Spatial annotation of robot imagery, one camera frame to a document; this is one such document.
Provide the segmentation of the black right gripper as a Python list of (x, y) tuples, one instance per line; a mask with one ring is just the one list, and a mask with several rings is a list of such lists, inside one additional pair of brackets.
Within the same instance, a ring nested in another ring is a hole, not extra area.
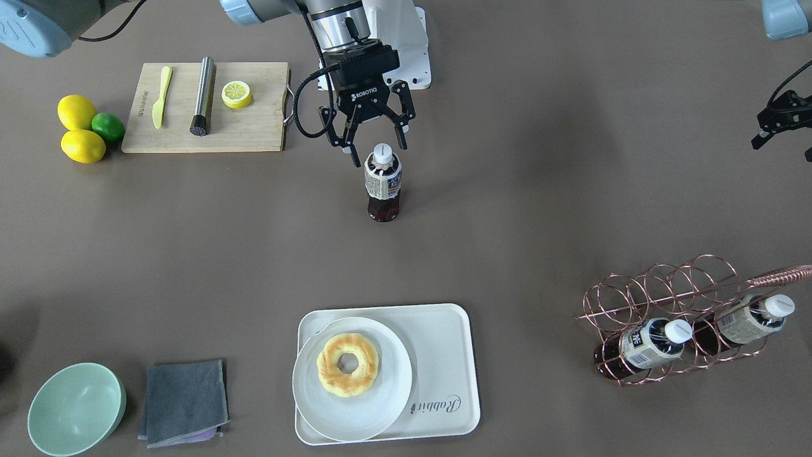
[(379, 39), (365, 39), (343, 50), (323, 54), (330, 69), (332, 87), (337, 91), (337, 109), (347, 116), (343, 135), (336, 134), (329, 115), (334, 108), (322, 107), (322, 122), (327, 127), (329, 142), (341, 147), (356, 168), (362, 167), (354, 136), (359, 124), (380, 116), (391, 119), (400, 150), (407, 150), (405, 138), (409, 121), (416, 116), (409, 85), (403, 80), (386, 83), (384, 74), (400, 66), (398, 53)]

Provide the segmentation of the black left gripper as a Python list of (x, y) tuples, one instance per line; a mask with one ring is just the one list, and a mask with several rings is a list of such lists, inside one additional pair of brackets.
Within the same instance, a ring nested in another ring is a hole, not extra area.
[(751, 140), (754, 150), (759, 150), (769, 139), (779, 133), (811, 128), (811, 96), (799, 96), (787, 90), (757, 114), (760, 132)]

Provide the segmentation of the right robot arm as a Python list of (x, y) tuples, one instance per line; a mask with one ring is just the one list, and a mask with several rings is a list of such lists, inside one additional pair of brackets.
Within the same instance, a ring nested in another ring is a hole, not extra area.
[[(119, 1), (3, 1), (1, 41), (18, 54), (52, 58), (75, 41), (92, 43), (87, 31), (119, 6)], [(408, 147), (405, 134), (417, 115), (410, 92), (421, 82), (403, 80), (400, 69), (411, 54), (426, 58), (428, 49), (421, 10), (412, 1), (223, 1), (221, 8), (244, 25), (286, 15), (303, 18), (320, 63), (306, 81), (324, 77), (329, 94), (321, 130), (304, 136), (327, 136), (359, 167), (357, 128), (386, 117), (398, 147)]]

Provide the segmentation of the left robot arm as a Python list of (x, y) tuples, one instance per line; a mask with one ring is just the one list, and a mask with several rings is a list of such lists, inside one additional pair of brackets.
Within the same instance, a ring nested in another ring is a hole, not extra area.
[[(766, 37), (772, 41), (810, 33), (810, 1), (762, 1), (761, 10)], [(811, 96), (800, 96), (794, 90), (784, 89), (810, 66), (808, 61), (795, 70), (769, 96), (765, 107), (757, 114), (760, 131), (751, 140), (754, 150), (759, 150), (777, 134), (811, 127)]]

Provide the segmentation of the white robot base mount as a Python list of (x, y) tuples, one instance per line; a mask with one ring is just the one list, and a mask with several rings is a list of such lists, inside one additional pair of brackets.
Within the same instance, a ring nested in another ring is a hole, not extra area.
[(364, 69), (382, 76), (388, 86), (403, 81), (409, 89), (430, 87), (424, 11), (412, 1), (308, 1), (307, 8), (324, 58), (359, 55), (363, 44), (377, 39), (397, 52), (398, 67), (374, 69), (366, 58)]

